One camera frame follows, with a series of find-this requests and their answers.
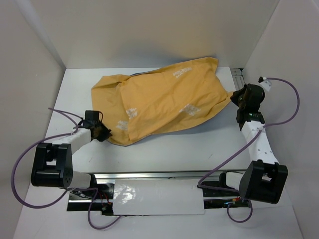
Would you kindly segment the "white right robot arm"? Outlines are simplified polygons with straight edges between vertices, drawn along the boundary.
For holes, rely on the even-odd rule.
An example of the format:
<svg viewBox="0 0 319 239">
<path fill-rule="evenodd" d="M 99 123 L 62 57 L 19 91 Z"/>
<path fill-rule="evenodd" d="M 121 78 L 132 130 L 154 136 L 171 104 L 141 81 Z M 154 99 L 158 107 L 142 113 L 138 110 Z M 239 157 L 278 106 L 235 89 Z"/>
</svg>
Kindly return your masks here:
<svg viewBox="0 0 319 239">
<path fill-rule="evenodd" d="M 241 198 L 264 203 L 279 202 L 288 169 L 272 153 L 265 131 L 265 120 L 259 112 L 265 98 L 264 89 L 247 84 L 230 97 L 237 107 L 237 123 L 249 144 L 250 164 L 242 174 L 226 171 L 217 189 L 222 195 L 237 190 Z"/>
</svg>

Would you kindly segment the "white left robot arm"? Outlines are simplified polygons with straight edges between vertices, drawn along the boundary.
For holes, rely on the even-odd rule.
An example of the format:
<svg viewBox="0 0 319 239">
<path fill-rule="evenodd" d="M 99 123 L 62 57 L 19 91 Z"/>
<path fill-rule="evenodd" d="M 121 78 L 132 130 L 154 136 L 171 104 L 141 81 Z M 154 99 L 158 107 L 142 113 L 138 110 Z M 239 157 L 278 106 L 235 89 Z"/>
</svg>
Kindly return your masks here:
<svg viewBox="0 0 319 239">
<path fill-rule="evenodd" d="M 112 134 L 102 122 L 101 111 L 86 110 L 85 116 L 76 124 L 76 133 L 52 143 L 43 142 L 36 147 L 31 172 L 31 183 L 37 187 L 81 188 L 88 199 L 98 194 L 98 185 L 92 176 L 73 170 L 73 154 L 83 146 L 97 140 L 103 142 Z"/>
</svg>

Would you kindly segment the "orange and blue pillowcase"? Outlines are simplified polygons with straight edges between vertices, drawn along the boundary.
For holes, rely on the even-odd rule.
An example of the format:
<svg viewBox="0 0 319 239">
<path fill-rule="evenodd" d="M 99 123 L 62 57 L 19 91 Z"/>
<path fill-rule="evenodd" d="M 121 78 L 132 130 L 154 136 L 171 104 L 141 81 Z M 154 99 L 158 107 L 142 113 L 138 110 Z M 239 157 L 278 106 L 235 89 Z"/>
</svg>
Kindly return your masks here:
<svg viewBox="0 0 319 239">
<path fill-rule="evenodd" d="M 204 57 L 135 75 L 103 76 L 91 89 L 91 99 L 111 130 L 109 142 L 128 146 L 215 117 L 232 94 L 217 77 L 217 67 L 217 59 Z"/>
</svg>

